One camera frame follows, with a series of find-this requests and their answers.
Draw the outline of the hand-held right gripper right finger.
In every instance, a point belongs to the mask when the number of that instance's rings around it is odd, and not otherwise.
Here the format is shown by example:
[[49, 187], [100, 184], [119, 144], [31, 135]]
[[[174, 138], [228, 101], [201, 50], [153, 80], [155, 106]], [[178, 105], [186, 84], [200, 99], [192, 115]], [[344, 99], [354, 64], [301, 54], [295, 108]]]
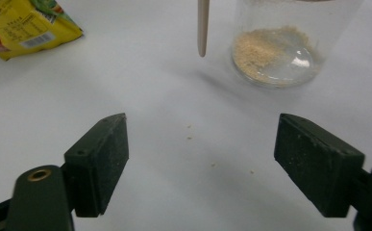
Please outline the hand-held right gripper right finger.
[[324, 217], [347, 216], [364, 154], [308, 119], [281, 114], [274, 158]]

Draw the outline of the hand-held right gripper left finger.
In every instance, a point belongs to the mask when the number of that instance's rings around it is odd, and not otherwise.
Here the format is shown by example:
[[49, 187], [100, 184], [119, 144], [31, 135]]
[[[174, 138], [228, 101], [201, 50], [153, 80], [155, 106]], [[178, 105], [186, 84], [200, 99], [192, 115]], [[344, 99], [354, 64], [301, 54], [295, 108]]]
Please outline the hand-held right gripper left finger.
[[62, 166], [77, 217], [104, 215], [129, 160], [125, 114], [99, 120], [64, 154]]

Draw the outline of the clear plastic cup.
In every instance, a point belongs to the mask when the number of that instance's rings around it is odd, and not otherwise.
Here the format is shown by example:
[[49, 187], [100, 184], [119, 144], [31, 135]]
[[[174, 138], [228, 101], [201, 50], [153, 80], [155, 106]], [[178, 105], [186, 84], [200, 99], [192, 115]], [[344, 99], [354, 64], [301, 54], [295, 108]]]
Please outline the clear plastic cup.
[[232, 46], [240, 33], [284, 26], [296, 27], [309, 37], [310, 46], [323, 60], [321, 70], [363, 1], [236, 0], [236, 20], [229, 55], [232, 70], [235, 75], [248, 81], [237, 73], [232, 61]]

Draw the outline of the yellow green spout pouch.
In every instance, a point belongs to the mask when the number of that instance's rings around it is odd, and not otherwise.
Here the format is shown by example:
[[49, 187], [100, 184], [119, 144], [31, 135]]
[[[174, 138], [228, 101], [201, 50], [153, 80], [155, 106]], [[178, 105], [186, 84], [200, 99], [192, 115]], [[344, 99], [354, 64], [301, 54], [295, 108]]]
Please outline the yellow green spout pouch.
[[0, 0], [0, 58], [55, 48], [83, 35], [57, 0]]

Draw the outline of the beige powder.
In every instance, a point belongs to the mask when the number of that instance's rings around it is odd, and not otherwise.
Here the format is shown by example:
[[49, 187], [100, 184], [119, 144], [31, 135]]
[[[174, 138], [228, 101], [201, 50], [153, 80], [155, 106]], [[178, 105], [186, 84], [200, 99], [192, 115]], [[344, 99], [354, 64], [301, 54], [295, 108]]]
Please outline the beige powder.
[[232, 46], [232, 61], [242, 77], [269, 88], [302, 85], [323, 64], [309, 37], [293, 26], [240, 33]]

